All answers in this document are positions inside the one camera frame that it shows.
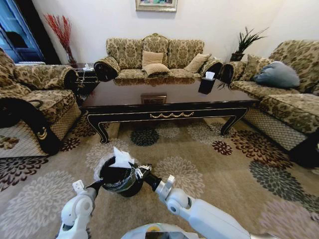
carpet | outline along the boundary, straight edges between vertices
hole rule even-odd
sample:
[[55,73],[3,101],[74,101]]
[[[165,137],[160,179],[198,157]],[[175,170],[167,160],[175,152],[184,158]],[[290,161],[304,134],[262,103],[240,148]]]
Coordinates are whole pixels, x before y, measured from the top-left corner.
[[[175,187],[229,213],[249,232],[318,238],[319,175],[290,162],[242,121],[221,136],[225,120],[104,124],[111,140],[100,144],[83,116],[57,155],[0,159],[1,238],[55,238],[61,210],[75,196],[72,182],[93,182],[94,168],[113,146],[139,163],[151,163],[153,173],[165,180],[172,174]],[[101,189],[88,232],[92,239],[117,239],[156,222],[193,231],[168,212],[147,184],[131,198]]]

table leg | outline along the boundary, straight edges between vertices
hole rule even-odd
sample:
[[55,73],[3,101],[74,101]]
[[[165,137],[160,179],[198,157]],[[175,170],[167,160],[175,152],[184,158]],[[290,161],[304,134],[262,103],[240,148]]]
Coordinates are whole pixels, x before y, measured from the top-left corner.
[[100,137],[101,137],[100,142],[101,143],[108,143],[109,142],[109,135],[102,125],[103,122],[99,122],[95,117],[92,117],[92,116],[94,116],[94,115],[87,116],[87,120],[88,120],[89,124],[100,135]]
[[221,135],[226,136],[228,135],[230,129],[232,128],[232,126],[239,121],[242,117],[245,116],[245,114],[247,113],[248,108],[242,108],[242,109],[236,109],[235,111],[235,115],[231,116],[228,121],[223,125],[223,127],[221,128]]

red decorative branch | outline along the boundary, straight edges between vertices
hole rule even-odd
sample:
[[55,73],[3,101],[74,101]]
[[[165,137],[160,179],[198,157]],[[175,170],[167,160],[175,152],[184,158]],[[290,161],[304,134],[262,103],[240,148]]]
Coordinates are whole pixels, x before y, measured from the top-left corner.
[[71,23],[69,18],[62,16],[54,16],[50,14],[44,15],[46,22],[54,31],[55,35],[59,38],[63,48],[68,51],[70,45]]

floral sofa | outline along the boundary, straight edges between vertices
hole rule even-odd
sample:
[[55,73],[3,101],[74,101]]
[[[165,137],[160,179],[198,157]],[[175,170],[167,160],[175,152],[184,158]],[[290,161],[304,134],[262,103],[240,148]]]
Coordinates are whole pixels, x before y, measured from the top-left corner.
[[52,155],[80,116],[63,65],[15,66],[0,48],[0,157]]
[[[116,85],[193,83],[206,71],[219,73],[222,67],[220,60],[210,58],[198,73],[186,71],[184,67],[198,53],[203,53],[203,49],[201,40],[170,40],[157,33],[144,39],[109,38],[106,41],[108,56],[95,62],[94,69],[100,81],[114,79]],[[164,53],[163,64],[171,72],[147,78],[142,71],[143,50]]]
[[[319,127],[319,41],[290,40],[281,43],[269,57],[292,67],[301,83],[295,89],[258,85],[247,79],[247,62],[229,62],[223,71],[231,87],[242,90],[260,103],[245,119],[287,150],[291,150]],[[258,72],[262,65],[256,65]]]

gray pillow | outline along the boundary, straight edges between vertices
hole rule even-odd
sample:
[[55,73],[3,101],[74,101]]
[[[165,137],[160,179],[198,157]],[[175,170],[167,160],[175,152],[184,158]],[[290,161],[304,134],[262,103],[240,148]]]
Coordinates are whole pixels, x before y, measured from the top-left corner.
[[294,69],[280,61],[265,66],[260,74],[254,76],[254,81],[277,88],[295,88],[300,85],[300,79]]

